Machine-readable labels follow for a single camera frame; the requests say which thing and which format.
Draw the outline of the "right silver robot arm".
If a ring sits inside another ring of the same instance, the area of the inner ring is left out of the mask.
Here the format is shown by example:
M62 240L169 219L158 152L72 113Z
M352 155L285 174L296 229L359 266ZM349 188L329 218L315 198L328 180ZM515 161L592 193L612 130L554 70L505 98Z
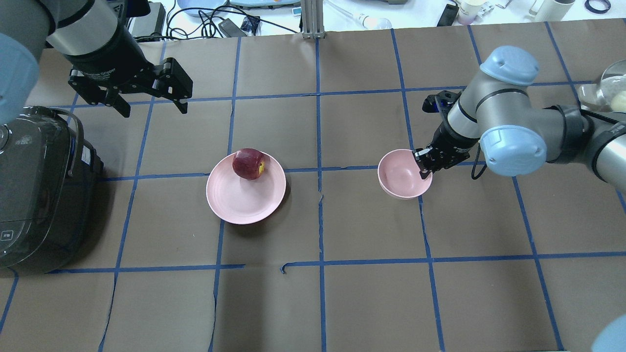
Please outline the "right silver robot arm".
M606 96L598 103L532 107L527 88L539 63L526 50L497 47L460 93L441 91L425 100L442 122L432 142L413 151L422 178L450 169L479 145L487 167L501 176L527 175L546 163L581 163L625 191L625 107Z

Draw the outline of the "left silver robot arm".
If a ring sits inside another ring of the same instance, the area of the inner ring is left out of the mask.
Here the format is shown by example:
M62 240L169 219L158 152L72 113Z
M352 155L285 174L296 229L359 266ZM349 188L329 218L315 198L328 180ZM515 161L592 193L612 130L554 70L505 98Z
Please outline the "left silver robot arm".
M141 47L105 0L1 2L1 123L22 113L40 76L46 44L70 63L68 84L90 105L130 115L124 94L145 93L188 111L194 82L174 58L160 65Z

